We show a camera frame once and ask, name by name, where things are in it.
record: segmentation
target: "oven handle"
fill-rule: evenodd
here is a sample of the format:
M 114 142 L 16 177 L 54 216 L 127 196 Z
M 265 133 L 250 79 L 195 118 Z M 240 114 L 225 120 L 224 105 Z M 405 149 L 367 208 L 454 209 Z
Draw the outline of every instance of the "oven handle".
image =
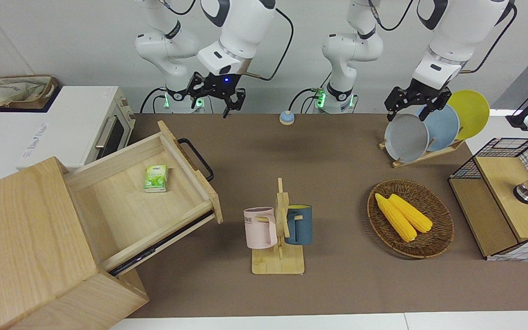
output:
M 107 148 L 107 143 L 109 142 L 109 137 L 111 137 L 111 132 L 116 126 L 117 116 L 113 115 L 105 119 L 105 125 L 103 126 L 103 131 L 99 136 L 99 139 L 95 143 L 95 149 L 105 149 Z
M 195 148 L 195 146 L 193 146 L 193 144 L 189 141 L 189 139 L 186 138 L 186 137 L 183 137 L 183 138 L 179 138 L 177 140 L 177 142 L 178 142 L 178 144 L 182 144 L 182 143 L 187 144 L 189 146 L 189 148 L 191 148 L 192 152 L 195 153 L 195 156 L 197 158 L 199 158 L 199 161 L 207 169 L 207 172 L 209 172 L 209 176 L 207 177 L 207 182 L 210 182 L 211 180 L 213 180 L 213 178 L 215 176 L 214 173 L 213 173 L 213 169 L 211 169 L 211 166 L 209 166 L 209 164 L 207 164 L 207 161 L 205 161 L 203 156 L 201 156 L 201 154 L 199 153 L 197 148 Z

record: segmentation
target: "green indicator light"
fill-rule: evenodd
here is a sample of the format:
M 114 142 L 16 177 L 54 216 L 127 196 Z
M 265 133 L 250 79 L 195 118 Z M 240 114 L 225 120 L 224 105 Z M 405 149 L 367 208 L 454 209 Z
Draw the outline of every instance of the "green indicator light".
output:
M 322 108 L 325 105 L 325 92 L 322 90 L 319 92 L 319 96 L 317 96 L 317 107 Z

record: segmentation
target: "green tissue pack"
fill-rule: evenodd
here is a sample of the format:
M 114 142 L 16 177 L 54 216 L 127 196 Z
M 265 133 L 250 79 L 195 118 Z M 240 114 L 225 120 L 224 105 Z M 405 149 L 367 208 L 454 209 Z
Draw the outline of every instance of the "green tissue pack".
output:
M 147 193 L 166 192 L 168 167 L 166 165 L 152 165 L 146 169 L 144 191 Z

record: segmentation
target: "yellow corn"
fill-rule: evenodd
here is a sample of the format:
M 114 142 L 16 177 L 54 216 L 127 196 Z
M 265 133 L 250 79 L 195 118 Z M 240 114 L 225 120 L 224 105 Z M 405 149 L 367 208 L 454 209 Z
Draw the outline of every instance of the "yellow corn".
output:
M 400 213 L 402 213 L 402 215 L 405 216 L 405 218 L 407 218 L 413 227 L 419 230 L 419 232 L 428 232 L 431 230 L 431 227 L 433 227 L 433 223 L 428 217 L 425 217 L 421 211 L 413 207 L 413 205 L 409 204 L 400 196 L 392 194 L 388 197 L 388 200 L 398 209 L 398 211 L 400 211 Z
M 410 242 L 414 240 L 417 237 L 417 232 L 415 231 L 415 228 L 409 222 L 407 219 L 405 219 L 405 216 L 392 205 L 390 201 L 388 201 L 384 196 L 381 194 L 375 194 L 376 201 L 378 202 L 378 207 L 380 208 L 380 211 L 384 213 L 384 216 L 386 216 L 386 219 L 392 225 L 392 228 L 396 230 L 398 233 L 398 236 L 402 238 L 405 242 Z

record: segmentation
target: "oven door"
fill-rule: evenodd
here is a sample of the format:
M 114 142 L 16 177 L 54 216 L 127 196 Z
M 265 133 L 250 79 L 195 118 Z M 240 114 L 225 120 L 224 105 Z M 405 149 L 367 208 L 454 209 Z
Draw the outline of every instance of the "oven door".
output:
M 96 159 L 105 157 L 125 147 L 132 130 L 128 125 L 123 113 L 116 104 L 112 104 L 114 111 L 105 120 L 99 139 L 95 143 L 97 153 Z

